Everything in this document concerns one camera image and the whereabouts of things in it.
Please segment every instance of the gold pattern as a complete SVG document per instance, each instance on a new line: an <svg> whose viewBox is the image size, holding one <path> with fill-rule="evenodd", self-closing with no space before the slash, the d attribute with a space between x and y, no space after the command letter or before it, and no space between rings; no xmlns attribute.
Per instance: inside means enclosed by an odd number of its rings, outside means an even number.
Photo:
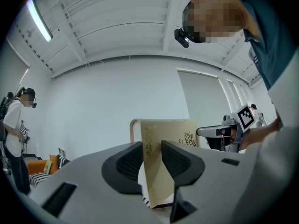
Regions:
<svg viewBox="0 0 299 224"><path fill-rule="evenodd" d="M153 151L151 146L153 143L152 136L156 131L156 128L157 126L145 128L145 141L146 141L145 150L146 150L147 157L149 157Z"/></svg>
<svg viewBox="0 0 299 224"><path fill-rule="evenodd" d="M193 133L185 133L185 142L186 142L186 145L192 145L192 146L196 146L196 143L195 143L195 140L192 140L193 139Z"/></svg>

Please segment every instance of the person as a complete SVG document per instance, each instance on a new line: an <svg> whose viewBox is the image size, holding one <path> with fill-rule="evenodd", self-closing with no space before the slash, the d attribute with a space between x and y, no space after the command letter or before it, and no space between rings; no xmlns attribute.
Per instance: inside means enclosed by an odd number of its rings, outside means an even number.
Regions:
<svg viewBox="0 0 299 224"><path fill-rule="evenodd" d="M255 122L255 127L256 128L262 127L262 123L260 121L260 117L259 117L259 114L257 112L256 105L255 104L251 104L250 109L251 109L251 112L253 114L254 120L256 121Z"/></svg>
<svg viewBox="0 0 299 224"><path fill-rule="evenodd" d="M230 37L243 30L245 42L251 43L256 68L268 90L284 72L296 51L294 38L267 0L190 0L186 8L187 20L184 17L184 21L197 40L202 37ZM270 125L249 129L240 149L263 141L281 126L277 113L277 118ZM236 130L232 130L232 139L235 133Z"/></svg>
<svg viewBox="0 0 299 224"><path fill-rule="evenodd" d="M28 194L30 192L29 174L24 158L21 154L23 135L21 127L21 107L31 107L35 99L35 91L31 88L22 87L8 105L7 113L3 120L3 126L7 131L5 140L5 154L10 160L14 182L17 189Z"/></svg>

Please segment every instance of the book cover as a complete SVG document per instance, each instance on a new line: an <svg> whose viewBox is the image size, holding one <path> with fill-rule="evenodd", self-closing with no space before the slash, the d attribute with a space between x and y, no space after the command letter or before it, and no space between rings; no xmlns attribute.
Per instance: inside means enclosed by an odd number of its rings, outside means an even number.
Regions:
<svg viewBox="0 0 299 224"><path fill-rule="evenodd" d="M46 174L49 174L51 165L52 165L52 161L51 161L51 160L47 160L46 165L45 165L45 168L43 169L43 171L44 171Z"/></svg>
<svg viewBox="0 0 299 224"><path fill-rule="evenodd" d="M141 141L143 145L143 165L138 183L149 206L169 203L174 193L174 181L162 162L161 141L174 141L182 145L198 148L197 122L190 119L134 119L130 124L131 143Z"/></svg>

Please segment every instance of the camera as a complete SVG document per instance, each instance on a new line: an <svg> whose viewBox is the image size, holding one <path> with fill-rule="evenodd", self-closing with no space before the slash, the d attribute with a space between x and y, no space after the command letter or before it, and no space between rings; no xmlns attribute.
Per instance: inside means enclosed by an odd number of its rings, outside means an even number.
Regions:
<svg viewBox="0 0 299 224"><path fill-rule="evenodd" d="M182 28L174 30L174 38L185 48L189 47L189 40L184 35Z"/></svg>

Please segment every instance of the sofa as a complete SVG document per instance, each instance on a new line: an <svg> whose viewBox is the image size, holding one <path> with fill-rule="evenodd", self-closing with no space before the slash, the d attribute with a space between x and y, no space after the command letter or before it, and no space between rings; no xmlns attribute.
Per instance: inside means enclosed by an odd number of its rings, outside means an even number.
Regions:
<svg viewBox="0 0 299 224"><path fill-rule="evenodd" d="M33 187L36 187L39 183L45 181L52 174L61 169L64 165L66 165L69 160L60 156L60 155L49 155L49 159L52 161L52 165L49 171L49 174L46 174L43 169L46 165L47 160L36 160L36 161L28 161L27 168L29 172L29 181Z"/></svg>

